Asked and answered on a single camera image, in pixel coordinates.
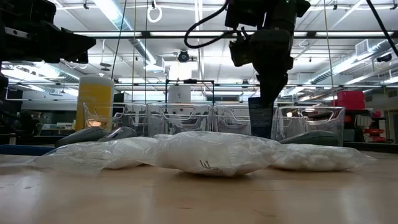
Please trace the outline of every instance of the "plastic container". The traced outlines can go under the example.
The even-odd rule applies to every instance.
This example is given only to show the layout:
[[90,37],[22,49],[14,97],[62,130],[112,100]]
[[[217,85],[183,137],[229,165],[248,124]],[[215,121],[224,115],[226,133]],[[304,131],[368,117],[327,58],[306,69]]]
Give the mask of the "plastic container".
[[337,93],[337,98],[342,101],[365,101],[362,91],[340,91]]
[[343,145],[345,109],[342,107],[283,106],[274,112],[271,139],[281,141],[308,131],[336,133]]
[[[84,127],[101,126],[107,131],[120,127],[130,127],[137,136],[148,136],[146,105],[139,103],[83,104]],[[104,116],[102,111],[110,111],[113,116]]]
[[248,105],[218,105],[213,109],[214,131],[251,135]]
[[[80,78],[76,109],[76,131],[85,126],[83,103],[87,103],[86,106],[88,107],[103,104],[111,105],[113,103],[113,91],[114,83],[112,79],[94,75],[82,76]],[[98,110],[98,114],[101,116],[111,116],[112,111]]]
[[147,105],[149,136],[185,131],[211,131],[210,105],[151,103]]

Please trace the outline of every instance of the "yellow liquid container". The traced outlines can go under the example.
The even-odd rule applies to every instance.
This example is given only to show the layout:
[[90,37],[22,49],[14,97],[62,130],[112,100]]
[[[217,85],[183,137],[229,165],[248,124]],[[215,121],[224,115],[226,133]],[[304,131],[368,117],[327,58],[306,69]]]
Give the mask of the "yellow liquid container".
[[83,104],[85,104],[86,110],[92,114],[105,118],[112,117],[113,91],[114,82],[108,78],[89,75],[80,78],[76,111],[76,131],[85,127]]

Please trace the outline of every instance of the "white plastic bag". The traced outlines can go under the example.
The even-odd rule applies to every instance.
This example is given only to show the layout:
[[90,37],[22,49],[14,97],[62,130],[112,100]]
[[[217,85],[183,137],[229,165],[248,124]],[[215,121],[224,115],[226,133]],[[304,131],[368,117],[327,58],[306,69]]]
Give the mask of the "white plastic bag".
[[286,151],[274,167],[290,170],[333,171],[359,167],[374,158],[348,147],[284,144]]
[[178,133],[144,151],[140,162],[205,175],[234,176],[269,166],[280,143],[243,134]]
[[155,134],[154,135],[154,139],[158,139],[158,140],[164,140],[167,139],[169,137],[171,137],[171,134]]
[[140,165],[136,159],[158,140],[133,137],[108,142],[81,142],[59,147],[37,157],[33,166],[52,167],[56,171],[97,175],[102,169],[120,169]]

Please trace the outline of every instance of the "gray object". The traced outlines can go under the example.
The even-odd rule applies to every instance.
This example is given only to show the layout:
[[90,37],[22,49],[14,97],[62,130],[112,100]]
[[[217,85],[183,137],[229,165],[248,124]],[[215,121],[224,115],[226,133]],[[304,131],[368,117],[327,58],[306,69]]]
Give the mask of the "gray object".
[[338,136],[331,131],[309,131],[279,141],[282,144],[314,144],[319,146],[338,146]]
[[99,142],[106,142],[106,141],[110,141],[110,140],[131,138],[131,137],[136,137],[136,136],[137,136],[137,133],[132,128],[121,127],[121,128],[118,128],[118,129],[110,132],[109,134],[107,134],[106,136],[102,137],[98,141]]
[[83,128],[55,143],[55,147],[65,146],[78,142],[98,141],[105,136],[108,132],[100,127]]

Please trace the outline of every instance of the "laboratory bench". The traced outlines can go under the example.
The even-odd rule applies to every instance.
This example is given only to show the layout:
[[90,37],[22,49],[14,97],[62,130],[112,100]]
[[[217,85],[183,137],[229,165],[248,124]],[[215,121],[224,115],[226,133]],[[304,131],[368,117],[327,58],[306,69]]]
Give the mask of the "laboratory bench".
[[364,153],[378,161],[346,172],[268,168],[235,178],[152,166],[97,178],[3,166],[0,223],[397,223],[398,155]]

